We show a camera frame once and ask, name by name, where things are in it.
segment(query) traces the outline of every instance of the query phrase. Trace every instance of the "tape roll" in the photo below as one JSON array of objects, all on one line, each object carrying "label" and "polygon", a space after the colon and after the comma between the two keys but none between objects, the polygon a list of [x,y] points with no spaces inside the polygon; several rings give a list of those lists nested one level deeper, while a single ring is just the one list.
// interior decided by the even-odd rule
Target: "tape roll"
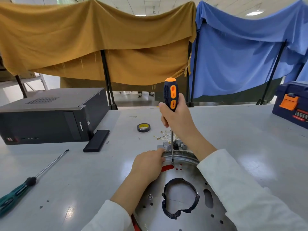
[{"label": "tape roll", "polygon": [[139,132],[142,132],[142,133],[148,132],[148,131],[150,131],[150,129],[151,129],[151,126],[150,126],[150,124],[147,124],[147,123],[141,123],[141,124],[137,125],[137,130]]}]

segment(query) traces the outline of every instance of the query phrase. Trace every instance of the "table surface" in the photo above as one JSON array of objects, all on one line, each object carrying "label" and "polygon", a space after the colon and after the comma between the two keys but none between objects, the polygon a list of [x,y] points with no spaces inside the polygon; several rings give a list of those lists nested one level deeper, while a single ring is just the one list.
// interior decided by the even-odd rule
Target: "table surface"
[{"label": "table surface", "polygon": [[[261,186],[308,220],[308,130],[275,116],[272,108],[215,106],[190,108],[190,112],[206,139],[218,149],[227,149]],[[138,132],[140,123],[149,123],[151,131]],[[0,220],[1,231],[81,230],[123,182],[136,155],[162,144],[153,136],[161,136],[165,127],[154,108],[110,110],[97,129],[110,130],[98,153],[84,153],[87,142],[0,143],[0,195],[70,149]]]}]

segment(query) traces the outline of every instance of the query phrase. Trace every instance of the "orange latch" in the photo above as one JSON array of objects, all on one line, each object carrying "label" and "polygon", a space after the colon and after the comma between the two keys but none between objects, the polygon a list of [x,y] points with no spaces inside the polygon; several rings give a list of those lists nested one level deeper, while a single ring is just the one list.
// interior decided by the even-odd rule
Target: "orange latch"
[{"label": "orange latch", "polygon": [[288,94],[285,94],[283,101],[281,102],[279,107],[293,111],[296,108],[297,103],[298,103],[298,96],[290,97],[288,96]]}]

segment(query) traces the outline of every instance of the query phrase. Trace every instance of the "navy blue toolbox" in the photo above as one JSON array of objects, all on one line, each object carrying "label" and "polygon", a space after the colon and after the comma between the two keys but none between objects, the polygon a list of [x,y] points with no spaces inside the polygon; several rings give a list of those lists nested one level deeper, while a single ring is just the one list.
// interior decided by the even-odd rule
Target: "navy blue toolbox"
[{"label": "navy blue toolbox", "polygon": [[308,82],[279,85],[273,114],[308,129]]}]

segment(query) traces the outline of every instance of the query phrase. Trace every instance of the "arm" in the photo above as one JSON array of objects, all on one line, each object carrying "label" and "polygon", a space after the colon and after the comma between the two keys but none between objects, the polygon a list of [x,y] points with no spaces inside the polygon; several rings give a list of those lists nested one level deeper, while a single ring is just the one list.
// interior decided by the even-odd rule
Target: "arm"
[{"label": "arm", "polygon": [[106,200],[94,218],[82,231],[124,231],[130,216],[147,188],[161,172],[164,149],[143,152],[134,160],[132,170],[110,200]]},{"label": "arm", "polygon": [[182,94],[179,95],[175,112],[164,103],[159,106],[164,126],[170,126],[199,159],[198,169],[219,197],[226,215],[238,231],[308,230],[301,217],[279,198],[265,191],[226,150],[217,151],[200,134]]}]

